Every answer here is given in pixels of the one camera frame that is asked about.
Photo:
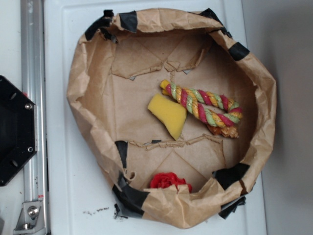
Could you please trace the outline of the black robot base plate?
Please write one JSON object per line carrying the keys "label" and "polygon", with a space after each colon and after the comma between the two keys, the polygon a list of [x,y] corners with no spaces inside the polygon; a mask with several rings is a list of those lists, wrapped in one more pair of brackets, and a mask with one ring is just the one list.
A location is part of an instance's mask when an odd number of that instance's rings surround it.
{"label": "black robot base plate", "polygon": [[36,105],[0,77],[0,185],[6,186],[37,152]]}

